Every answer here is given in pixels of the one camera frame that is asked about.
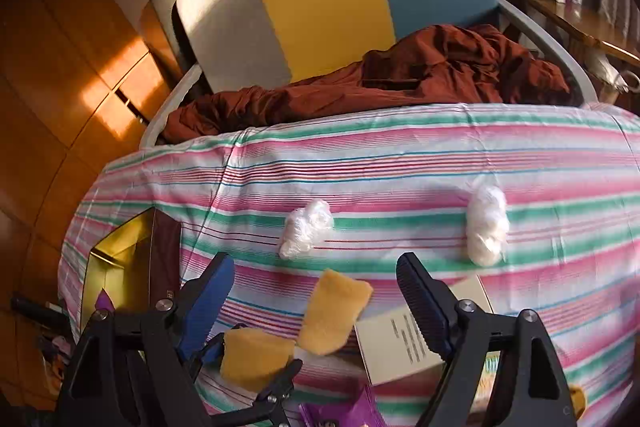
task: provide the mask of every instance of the brown box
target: brown box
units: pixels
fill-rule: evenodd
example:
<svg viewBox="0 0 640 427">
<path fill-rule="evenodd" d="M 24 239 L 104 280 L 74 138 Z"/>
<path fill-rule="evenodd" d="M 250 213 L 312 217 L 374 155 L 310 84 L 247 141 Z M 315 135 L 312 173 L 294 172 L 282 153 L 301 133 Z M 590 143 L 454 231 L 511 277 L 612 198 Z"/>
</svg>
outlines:
<svg viewBox="0 0 640 427">
<path fill-rule="evenodd" d="M 129 219 L 89 253 L 80 330 L 104 290 L 117 310 L 143 312 L 180 289 L 180 222 L 152 207 Z"/>
<path fill-rule="evenodd" d="M 479 277 L 473 276 L 451 288 L 456 299 L 471 299 L 485 312 L 493 313 Z M 443 364 L 427 347 L 409 306 L 356 322 L 356 337 L 369 382 L 378 385 L 408 377 Z"/>
</svg>

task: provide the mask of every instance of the blue gripper pad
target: blue gripper pad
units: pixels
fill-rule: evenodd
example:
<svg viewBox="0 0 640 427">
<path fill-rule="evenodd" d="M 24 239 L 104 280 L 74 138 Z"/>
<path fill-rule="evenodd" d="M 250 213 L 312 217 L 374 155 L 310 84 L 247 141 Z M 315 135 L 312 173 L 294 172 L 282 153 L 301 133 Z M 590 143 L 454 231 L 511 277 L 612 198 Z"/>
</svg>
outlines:
<svg viewBox="0 0 640 427">
<path fill-rule="evenodd" d="M 398 279 L 398 286 L 400 286 L 402 295 L 411 309 L 415 322 L 420 328 L 424 342 L 429 349 L 440 355 L 442 360 L 449 360 L 454 350 L 449 336 L 449 319 L 436 301 L 438 297 L 442 297 L 440 292 L 438 295 L 434 295 L 430 291 L 430 286 L 433 286 L 434 283 L 442 285 L 444 283 L 433 280 L 413 253 L 404 253 L 398 258 L 396 279 Z M 453 300 L 448 298 L 446 300 L 444 305 L 452 306 L 451 311 L 454 311 L 455 297 Z"/>
<path fill-rule="evenodd" d="M 218 253 L 198 279 L 187 281 L 181 288 L 178 310 L 184 306 L 187 309 L 180 320 L 181 339 L 177 350 L 185 360 L 195 351 L 202 349 L 207 341 L 207 335 L 234 284 L 235 273 L 233 258 L 226 253 Z M 213 362 L 220 349 L 222 346 L 209 349 L 203 362 Z"/>
</svg>

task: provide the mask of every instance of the screw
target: screw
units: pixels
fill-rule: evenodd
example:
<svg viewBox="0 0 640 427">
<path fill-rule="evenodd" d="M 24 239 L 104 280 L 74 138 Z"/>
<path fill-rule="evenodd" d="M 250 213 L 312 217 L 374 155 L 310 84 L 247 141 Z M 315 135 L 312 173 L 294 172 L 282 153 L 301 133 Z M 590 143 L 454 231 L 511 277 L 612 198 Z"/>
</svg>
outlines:
<svg viewBox="0 0 640 427">
<path fill-rule="evenodd" d="M 535 322 L 538 320 L 538 314 L 533 310 L 523 310 L 522 316 L 527 322 Z"/>
<path fill-rule="evenodd" d="M 463 312 L 472 313 L 476 311 L 476 303 L 471 299 L 462 299 L 462 301 L 458 302 L 458 305 Z"/>
<path fill-rule="evenodd" d="M 109 312 L 107 310 L 96 310 L 91 318 L 94 321 L 103 321 L 109 316 Z"/>
<path fill-rule="evenodd" d="M 171 299 L 160 299 L 156 302 L 156 310 L 159 312 L 167 312 L 174 307 L 174 302 Z"/>
</svg>

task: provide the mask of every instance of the gray stripe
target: gray stripe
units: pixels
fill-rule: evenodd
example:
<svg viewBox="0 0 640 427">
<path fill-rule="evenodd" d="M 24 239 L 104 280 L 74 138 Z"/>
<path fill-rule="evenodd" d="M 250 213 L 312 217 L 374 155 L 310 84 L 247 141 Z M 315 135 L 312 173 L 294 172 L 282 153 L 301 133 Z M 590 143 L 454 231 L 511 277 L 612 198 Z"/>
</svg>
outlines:
<svg viewBox="0 0 640 427">
<path fill-rule="evenodd" d="M 214 92 L 289 82 L 291 72 L 262 0 L 177 0 L 176 4 Z"/>
</svg>

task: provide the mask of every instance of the plastic bag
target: plastic bag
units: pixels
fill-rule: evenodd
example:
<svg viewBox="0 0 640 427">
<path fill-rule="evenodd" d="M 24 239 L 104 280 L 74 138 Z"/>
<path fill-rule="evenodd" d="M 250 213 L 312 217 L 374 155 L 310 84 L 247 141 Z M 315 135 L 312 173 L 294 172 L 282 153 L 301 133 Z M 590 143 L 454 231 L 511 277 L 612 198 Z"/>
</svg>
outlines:
<svg viewBox="0 0 640 427">
<path fill-rule="evenodd" d="M 483 185 L 466 209 L 466 252 L 478 266 L 493 266 L 502 259 L 509 232 L 507 200 L 498 187 Z"/>
<path fill-rule="evenodd" d="M 304 208 L 297 208 L 287 216 L 284 233 L 278 247 L 278 255 L 283 259 L 292 259 L 310 251 L 324 241 L 334 227 L 329 203 L 312 200 Z"/>
<path fill-rule="evenodd" d="M 376 408 L 373 391 L 367 385 L 354 403 L 303 403 L 300 412 L 306 427 L 386 427 Z"/>
</svg>

